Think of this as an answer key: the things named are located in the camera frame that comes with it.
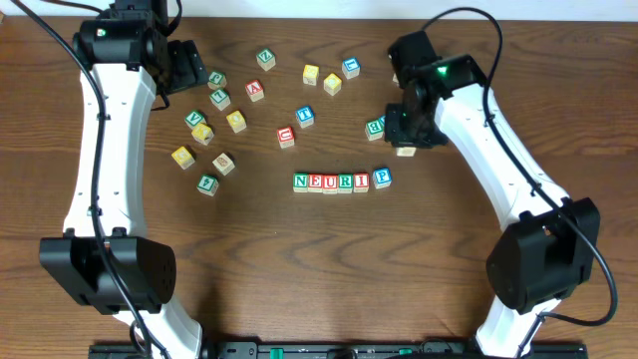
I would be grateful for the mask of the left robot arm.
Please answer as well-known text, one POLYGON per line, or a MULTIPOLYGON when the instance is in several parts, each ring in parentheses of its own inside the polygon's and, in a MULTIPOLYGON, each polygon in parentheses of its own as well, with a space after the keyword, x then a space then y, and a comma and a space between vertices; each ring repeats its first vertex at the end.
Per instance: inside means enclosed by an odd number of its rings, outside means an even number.
POLYGON ((164 0, 119 0, 74 35, 84 120, 74 196, 41 265, 80 305, 127 324, 138 358, 203 358, 201 325, 175 296, 173 250, 148 239, 145 141, 156 99, 202 85, 195 45, 164 0))

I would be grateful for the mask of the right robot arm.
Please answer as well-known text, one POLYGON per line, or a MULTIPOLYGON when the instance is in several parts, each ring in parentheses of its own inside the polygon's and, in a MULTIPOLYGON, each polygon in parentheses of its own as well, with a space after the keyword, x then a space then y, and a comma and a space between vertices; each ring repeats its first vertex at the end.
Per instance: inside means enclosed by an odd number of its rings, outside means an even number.
POLYGON ((500 111, 470 55, 444 59, 423 31, 388 56, 403 101, 390 104, 385 140, 400 157, 453 143, 485 191, 502 235, 486 260, 494 300, 474 343, 495 358, 570 358, 572 347, 535 345, 541 323, 591 275, 600 214, 573 200, 538 165, 500 111))

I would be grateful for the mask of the red letter E block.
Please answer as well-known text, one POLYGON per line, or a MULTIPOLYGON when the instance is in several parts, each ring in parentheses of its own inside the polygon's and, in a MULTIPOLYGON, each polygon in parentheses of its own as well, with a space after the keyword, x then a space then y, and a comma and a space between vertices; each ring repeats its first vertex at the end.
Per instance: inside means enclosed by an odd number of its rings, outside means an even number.
POLYGON ((323 176, 321 174, 308 175, 308 191, 317 193, 323 192, 323 176))

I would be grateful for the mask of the blue letter P block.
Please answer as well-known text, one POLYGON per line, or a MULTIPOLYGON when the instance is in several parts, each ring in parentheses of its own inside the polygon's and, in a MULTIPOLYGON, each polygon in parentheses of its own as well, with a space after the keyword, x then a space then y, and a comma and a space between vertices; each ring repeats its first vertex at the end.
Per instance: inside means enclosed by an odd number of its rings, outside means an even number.
POLYGON ((379 168, 373 171, 373 184, 375 189, 390 186, 392 180, 393 179, 389 168, 379 168))

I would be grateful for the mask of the yellow letter S block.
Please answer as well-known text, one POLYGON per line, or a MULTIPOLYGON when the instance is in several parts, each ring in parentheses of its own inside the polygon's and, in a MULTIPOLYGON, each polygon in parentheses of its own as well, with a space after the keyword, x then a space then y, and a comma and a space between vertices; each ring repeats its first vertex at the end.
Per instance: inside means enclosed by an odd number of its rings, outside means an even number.
POLYGON ((413 157, 417 149, 415 147, 401 147, 396 148, 396 155, 398 157, 413 157))

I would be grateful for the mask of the green letter N block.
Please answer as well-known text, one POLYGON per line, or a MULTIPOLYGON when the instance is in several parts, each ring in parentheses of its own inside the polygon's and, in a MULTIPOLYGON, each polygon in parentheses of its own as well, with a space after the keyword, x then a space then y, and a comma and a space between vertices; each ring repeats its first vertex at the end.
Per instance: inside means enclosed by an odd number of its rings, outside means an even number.
POLYGON ((293 191, 307 192, 309 188, 309 174, 295 173, 293 175, 293 191))

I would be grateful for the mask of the green letter R block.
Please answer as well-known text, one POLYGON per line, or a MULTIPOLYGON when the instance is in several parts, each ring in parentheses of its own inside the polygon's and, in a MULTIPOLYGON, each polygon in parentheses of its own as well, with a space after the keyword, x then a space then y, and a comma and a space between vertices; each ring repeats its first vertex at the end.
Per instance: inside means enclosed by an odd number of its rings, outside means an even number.
POLYGON ((354 191, 354 176, 352 174, 338 175, 338 192, 352 193, 354 191))

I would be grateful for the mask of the red letter I block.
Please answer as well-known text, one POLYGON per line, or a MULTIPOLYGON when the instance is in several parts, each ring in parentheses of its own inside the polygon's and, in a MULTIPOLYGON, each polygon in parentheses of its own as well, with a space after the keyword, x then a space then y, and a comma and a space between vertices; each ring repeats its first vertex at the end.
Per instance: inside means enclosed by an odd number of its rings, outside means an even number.
POLYGON ((353 192, 367 192, 370 187, 370 177, 367 173, 353 174, 353 192))

